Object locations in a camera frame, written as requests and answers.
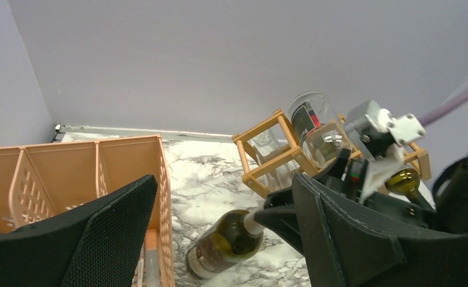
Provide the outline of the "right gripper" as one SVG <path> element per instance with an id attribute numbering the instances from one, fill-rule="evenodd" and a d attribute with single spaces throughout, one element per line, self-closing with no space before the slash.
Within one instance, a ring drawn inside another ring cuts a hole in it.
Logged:
<path id="1" fill-rule="evenodd" d="M 338 157 L 325 168 L 325 186 L 341 196 L 360 202 L 361 188 L 367 175 L 368 161 L 350 159 L 351 151 L 342 149 Z M 423 228 L 433 228 L 436 212 L 423 209 L 397 194 L 374 192 L 361 205 L 389 218 Z M 272 192 L 254 220 L 272 230 L 298 253 L 303 253 L 302 239 L 291 188 Z"/>

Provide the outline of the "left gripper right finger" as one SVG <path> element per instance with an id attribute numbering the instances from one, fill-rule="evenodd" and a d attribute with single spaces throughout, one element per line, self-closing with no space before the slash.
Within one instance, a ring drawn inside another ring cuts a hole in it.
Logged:
<path id="1" fill-rule="evenodd" d="M 468 286 L 468 233 L 391 219 L 303 174 L 292 193 L 312 286 Z"/>

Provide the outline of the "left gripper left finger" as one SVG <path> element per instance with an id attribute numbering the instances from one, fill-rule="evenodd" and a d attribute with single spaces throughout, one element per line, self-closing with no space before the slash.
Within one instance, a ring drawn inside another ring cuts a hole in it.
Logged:
<path id="1" fill-rule="evenodd" d="M 0 233 L 0 286 L 130 286 L 158 183 L 145 175 L 99 199 Z"/>

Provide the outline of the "green wine bottle back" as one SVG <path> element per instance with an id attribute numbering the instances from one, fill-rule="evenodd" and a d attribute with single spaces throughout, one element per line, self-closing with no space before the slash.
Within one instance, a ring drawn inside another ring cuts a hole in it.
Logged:
<path id="1" fill-rule="evenodd" d="M 235 209 L 222 215 L 189 247 L 189 273 L 199 280 L 208 280 L 253 257 L 262 245 L 265 229 L 255 222 L 255 213 Z"/>

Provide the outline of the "dark wine bottle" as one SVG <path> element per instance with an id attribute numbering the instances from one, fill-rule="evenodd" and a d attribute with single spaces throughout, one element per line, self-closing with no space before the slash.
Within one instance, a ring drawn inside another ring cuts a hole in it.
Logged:
<path id="1" fill-rule="evenodd" d="M 385 183 L 386 189 L 393 194 L 406 197 L 411 203 L 432 210 L 432 206 L 419 192 L 420 176 L 414 168 L 406 167 L 392 175 Z"/>

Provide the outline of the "round clear bottle silver cap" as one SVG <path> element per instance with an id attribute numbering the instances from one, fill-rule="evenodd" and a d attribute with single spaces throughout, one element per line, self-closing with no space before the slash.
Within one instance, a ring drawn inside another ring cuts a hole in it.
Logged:
<path id="1" fill-rule="evenodd" d="M 307 91 L 298 95 L 288 113 L 300 146 L 315 167 L 323 169 L 341 149 L 352 149 L 344 124 L 322 93 Z"/>

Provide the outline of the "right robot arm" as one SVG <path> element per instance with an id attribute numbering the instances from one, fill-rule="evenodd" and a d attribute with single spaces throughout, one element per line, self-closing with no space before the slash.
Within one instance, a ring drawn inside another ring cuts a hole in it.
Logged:
<path id="1" fill-rule="evenodd" d="M 360 188 L 366 182 L 367 160 L 351 159 L 351 151 L 342 148 L 332 163 L 312 176 L 313 183 L 335 195 L 359 204 Z M 390 193 L 404 196 L 401 200 L 375 192 L 361 203 L 385 218 L 408 225 L 452 233 L 468 233 L 468 155 L 449 165 L 436 179 L 431 195 L 436 204 L 431 207 L 417 188 L 412 187 L 413 177 L 398 171 L 386 186 Z M 279 235 L 298 253 L 304 254 L 303 230 L 297 214 L 305 207 L 296 206 L 294 188 L 272 193 L 255 212 L 254 221 Z"/>

